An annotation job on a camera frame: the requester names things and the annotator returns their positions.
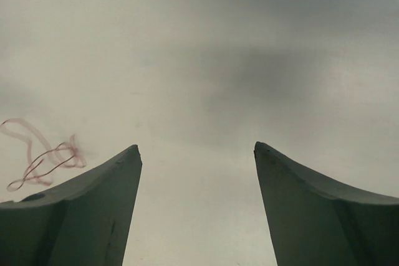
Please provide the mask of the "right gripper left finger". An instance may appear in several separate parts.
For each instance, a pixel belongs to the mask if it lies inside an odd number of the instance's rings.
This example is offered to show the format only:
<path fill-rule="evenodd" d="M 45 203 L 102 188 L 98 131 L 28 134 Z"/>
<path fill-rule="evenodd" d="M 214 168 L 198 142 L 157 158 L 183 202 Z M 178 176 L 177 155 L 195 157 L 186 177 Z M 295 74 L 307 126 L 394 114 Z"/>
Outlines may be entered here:
<path fill-rule="evenodd" d="M 58 186 L 2 202 L 1 265 L 121 265 L 141 170 L 131 145 Z"/>

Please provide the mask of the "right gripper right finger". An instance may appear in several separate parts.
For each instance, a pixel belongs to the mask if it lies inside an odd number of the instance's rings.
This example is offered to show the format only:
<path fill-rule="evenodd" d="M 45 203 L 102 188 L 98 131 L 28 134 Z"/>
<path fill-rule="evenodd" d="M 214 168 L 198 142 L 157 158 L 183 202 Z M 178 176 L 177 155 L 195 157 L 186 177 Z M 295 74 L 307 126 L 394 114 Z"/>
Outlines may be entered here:
<path fill-rule="evenodd" d="M 398 199 L 303 166 L 271 146 L 254 147 L 278 265 L 398 264 Z"/>

